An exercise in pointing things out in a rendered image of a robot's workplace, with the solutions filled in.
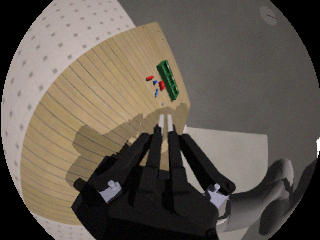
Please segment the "green three-compartment bin rack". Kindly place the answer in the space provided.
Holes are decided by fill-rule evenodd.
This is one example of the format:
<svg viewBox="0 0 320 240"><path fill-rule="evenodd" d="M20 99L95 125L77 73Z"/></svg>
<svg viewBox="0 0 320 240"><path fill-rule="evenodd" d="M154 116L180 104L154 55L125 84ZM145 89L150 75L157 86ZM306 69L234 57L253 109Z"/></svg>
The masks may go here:
<svg viewBox="0 0 320 240"><path fill-rule="evenodd" d="M159 63L156 67L162 77L162 80L166 86L171 100L176 100L179 94L179 90L177 88L177 85L175 85L176 82L168 64L168 61L164 60L163 62Z"/></svg>

